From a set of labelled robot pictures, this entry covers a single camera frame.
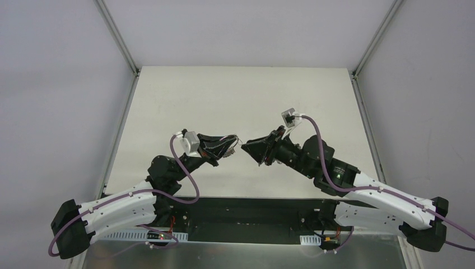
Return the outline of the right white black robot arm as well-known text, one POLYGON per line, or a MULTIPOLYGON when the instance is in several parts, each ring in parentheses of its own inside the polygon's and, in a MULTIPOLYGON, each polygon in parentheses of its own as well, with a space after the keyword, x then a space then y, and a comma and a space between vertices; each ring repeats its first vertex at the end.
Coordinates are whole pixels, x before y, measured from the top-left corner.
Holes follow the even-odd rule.
POLYGON ((416 197, 369 177, 334 158, 334 149, 317 134, 300 146, 280 126, 266 137, 248 140, 241 148, 259 165, 282 163, 335 197, 324 201, 313 217, 324 229, 358 226, 383 231, 428 252, 438 252, 445 244, 447 228, 442 217, 448 213, 448 200, 416 197))

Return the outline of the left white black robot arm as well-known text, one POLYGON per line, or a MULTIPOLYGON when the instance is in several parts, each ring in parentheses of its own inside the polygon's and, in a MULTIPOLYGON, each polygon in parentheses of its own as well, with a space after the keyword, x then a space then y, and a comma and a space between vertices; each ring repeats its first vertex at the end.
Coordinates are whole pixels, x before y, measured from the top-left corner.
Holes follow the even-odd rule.
POLYGON ((147 169, 146 179, 98 200, 61 204, 50 225, 51 257, 75 257, 101 237, 133 226, 165 226, 171 219, 169 202, 190 205, 200 198, 192 172, 203 164, 213 167, 231 155, 239 138, 235 134, 207 136, 186 129, 170 141, 171 156, 157 155, 147 169))

